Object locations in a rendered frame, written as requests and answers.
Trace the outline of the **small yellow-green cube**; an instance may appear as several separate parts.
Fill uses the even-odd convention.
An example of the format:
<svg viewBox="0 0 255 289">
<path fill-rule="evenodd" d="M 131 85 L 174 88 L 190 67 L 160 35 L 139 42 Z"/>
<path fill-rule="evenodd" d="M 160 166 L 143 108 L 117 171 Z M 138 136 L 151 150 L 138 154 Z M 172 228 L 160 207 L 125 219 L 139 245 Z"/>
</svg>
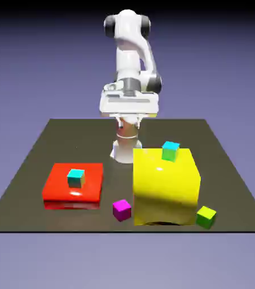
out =
<svg viewBox="0 0 255 289">
<path fill-rule="evenodd" d="M 196 224 L 205 228 L 210 229 L 214 223 L 217 212 L 206 206 L 202 206 L 196 213 Z"/>
</svg>

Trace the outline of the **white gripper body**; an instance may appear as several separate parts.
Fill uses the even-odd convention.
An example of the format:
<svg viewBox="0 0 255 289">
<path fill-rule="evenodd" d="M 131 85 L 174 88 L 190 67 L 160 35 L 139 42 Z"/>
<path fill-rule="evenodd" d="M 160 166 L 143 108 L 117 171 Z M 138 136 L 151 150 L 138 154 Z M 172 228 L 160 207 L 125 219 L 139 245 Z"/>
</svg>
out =
<svg viewBox="0 0 255 289">
<path fill-rule="evenodd" d="M 159 112 L 159 95 L 136 91 L 135 96 L 131 97 L 121 90 L 102 91 L 99 110 L 107 116 L 155 117 Z"/>
</svg>

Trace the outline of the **large yellow box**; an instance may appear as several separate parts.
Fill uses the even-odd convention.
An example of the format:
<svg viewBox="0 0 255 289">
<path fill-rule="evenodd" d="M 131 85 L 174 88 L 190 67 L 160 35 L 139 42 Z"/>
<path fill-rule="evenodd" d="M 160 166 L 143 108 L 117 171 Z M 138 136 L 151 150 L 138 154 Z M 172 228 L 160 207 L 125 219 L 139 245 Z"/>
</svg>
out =
<svg viewBox="0 0 255 289">
<path fill-rule="evenodd" d="M 200 184 L 200 173 L 190 149 L 180 148 L 175 162 L 163 160 L 160 148 L 135 149 L 134 224 L 192 225 Z"/>
</svg>

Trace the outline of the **large red box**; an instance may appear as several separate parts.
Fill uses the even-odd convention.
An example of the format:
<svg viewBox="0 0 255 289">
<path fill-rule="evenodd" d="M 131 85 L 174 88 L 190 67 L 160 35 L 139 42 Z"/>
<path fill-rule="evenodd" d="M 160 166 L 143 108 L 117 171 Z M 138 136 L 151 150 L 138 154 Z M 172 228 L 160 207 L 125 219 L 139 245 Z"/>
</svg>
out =
<svg viewBox="0 0 255 289">
<path fill-rule="evenodd" d="M 44 201 L 98 203 L 102 163 L 55 163 L 42 191 Z"/>
</svg>

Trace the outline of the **small magenta cube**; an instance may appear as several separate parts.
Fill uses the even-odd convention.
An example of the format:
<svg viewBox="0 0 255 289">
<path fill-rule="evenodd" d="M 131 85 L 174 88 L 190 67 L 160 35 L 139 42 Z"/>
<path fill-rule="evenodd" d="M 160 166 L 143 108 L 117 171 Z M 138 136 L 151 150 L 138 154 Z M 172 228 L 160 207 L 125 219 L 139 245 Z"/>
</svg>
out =
<svg viewBox="0 0 255 289">
<path fill-rule="evenodd" d="M 125 221 L 131 217 L 131 205 L 122 199 L 113 203 L 113 215 L 118 221 Z"/>
</svg>

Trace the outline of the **small cyan cube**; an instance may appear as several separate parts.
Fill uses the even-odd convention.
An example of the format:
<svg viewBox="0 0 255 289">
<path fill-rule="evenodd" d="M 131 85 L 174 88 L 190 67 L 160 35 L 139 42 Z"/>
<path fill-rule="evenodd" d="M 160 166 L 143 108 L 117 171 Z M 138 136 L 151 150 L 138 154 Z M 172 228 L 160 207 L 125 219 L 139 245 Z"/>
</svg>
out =
<svg viewBox="0 0 255 289">
<path fill-rule="evenodd" d="M 67 174 L 68 186 L 81 188 L 85 183 L 85 171 L 82 169 L 71 169 Z"/>
<path fill-rule="evenodd" d="M 166 161 L 175 162 L 179 147 L 179 143 L 166 141 L 162 146 L 161 158 Z"/>
</svg>

